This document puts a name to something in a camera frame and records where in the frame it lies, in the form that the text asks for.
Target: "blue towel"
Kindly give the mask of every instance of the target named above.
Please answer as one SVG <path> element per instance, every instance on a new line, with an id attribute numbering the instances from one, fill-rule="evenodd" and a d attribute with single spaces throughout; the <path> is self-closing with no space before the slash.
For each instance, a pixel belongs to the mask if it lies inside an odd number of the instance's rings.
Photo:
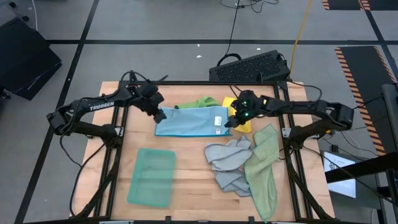
<path id="1" fill-rule="evenodd" d="M 218 137 L 229 136 L 228 108 L 211 106 L 206 108 L 173 109 L 162 108 L 167 119 L 156 124 L 156 136 L 172 137 Z"/>

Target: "gray towel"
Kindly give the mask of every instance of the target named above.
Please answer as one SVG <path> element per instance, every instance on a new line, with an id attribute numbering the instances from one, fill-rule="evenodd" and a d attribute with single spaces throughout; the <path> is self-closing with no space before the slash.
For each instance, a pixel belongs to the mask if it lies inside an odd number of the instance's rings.
<path id="1" fill-rule="evenodd" d="M 249 184 L 238 169 L 252 154 L 251 142 L 246 136 L 230 140 L 226 145 L 207 144 L 205 156 L 212 164 L 215 179 L 224 192 L 235 191 L 241 197 L 251 196 Z"/>

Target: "translucent green tray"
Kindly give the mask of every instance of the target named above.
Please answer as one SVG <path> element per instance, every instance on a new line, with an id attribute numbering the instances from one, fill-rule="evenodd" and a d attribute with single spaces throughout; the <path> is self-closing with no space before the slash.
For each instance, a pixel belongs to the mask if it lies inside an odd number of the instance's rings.
<path id="1" fill-rule="evenodd" d="M 174 169 L 175 153 L 173 151 L 139 149 L 127 202 L 168 207 Z"/>

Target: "wooden table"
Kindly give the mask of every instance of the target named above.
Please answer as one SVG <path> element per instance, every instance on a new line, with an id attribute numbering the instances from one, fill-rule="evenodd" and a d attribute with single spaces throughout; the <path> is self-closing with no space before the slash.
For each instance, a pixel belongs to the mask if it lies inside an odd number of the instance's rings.
<path id="1" fill-rule="evenodd" d="M 118 82 L 103 82 L 100 93 L 110 94 L 117 89 Z M 257 95 L 274 96 L 271 86 L 239 86 L 240 89 L 251 89 Z M 202 96 L 212 96 L 222 103 L 225 96 L 233 96 L 229 86 L 193 86 L 193 85 L 161 85 L 159 91 L 165 101 L 161 106 L 174 105 L 195 101 Z M 307 97 L 303 87 L 289 83 L 289 95 L 292 101 L 305 101 Z M 111 123 L 113 108 L 95 112 L 93 123 L 102 125 Z M 312 122 L 310 115 L 294 115 L 296 125 L 305 126 Z M 253 133 L 272 124 L 279 128 L 278 118 L 261 118 L 252 120 L 252 133 L 246 136 L 252 141 Z M 207 164 L 204 147 L 208 142 L 225 144 L 237 139 L 242 133 L 232 130 L 233 136 L 220 138 L 172 138 L 154 136 L 155 123 L 152 117 L 142 113 L 135 107 L 129 108 L 126 130 L 124 132 L 123 151 L 119 168 L 116 193 L 111 218 L 113 220 L 164 220 L 171 216 L 172 220 L 213 220 L 213 221 L 247 221 L 254 216 L 256 221 L 261 218 L 251 197 L 239 197 L 234 192 L 224 193 L 215 182 L 211 166 Z M 88 140 L 84 160 L 102 145 L 99 138 Z M 305 146 L 318 151 L 317 141 L 308 139 Z M 136 154 L 139 148 L 164 149 L 174 151 L 177 157 L 174 173 L 173 191 L 169 208 L 155 208 L 127 203 Z M 103 149 L 84 168 L 81 173 L 73 201 L 75 213 L 82 210 L 98 188 L 105 150 Z M 334 217 L 330 194 L 319 155 L 308 150 L 301 150 L 303 167 L 309 191 L 325 211 Z M 270 221 L 294 221 L 294 211 L 290 194 L 288 174 L 284 161 L 272 164 L 277 189 L 277 209 Z M 297 188 L 301 216 L 305 217 L 305 209 L 301 191 Z M 101 214 L 105 214 L 108 193 L 103 197 Z"/>

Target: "light green cloth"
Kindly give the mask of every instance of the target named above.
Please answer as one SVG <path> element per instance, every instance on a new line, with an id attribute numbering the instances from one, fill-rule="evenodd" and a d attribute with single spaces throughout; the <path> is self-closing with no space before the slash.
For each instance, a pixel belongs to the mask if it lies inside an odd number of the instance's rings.
<path id="1" fill-rule="evenodd" d="M 278 132 L 272 125 L 254 134 L 256 147 L 244 163 L 246 180 L 249 183 L 254 204 L 261 218 L 266 222 L 277 205 L 277 193 L 271 164 L 278 160 Z"/>
<path id="2" fill-rule="evenodd" d="M 187 109 L 187 108 L 201 108 L 201 107 L 207 107 L 207 106 L 219 106 L 220 104 L 213 99 L 212 97 L 209 96 L 204 96 L 200 98 L 199 100 L 196 100 L 195 102 L 190 102 L 190 103 L 184 103 L 181 105 L 175 105 L 175 109 Z"/>

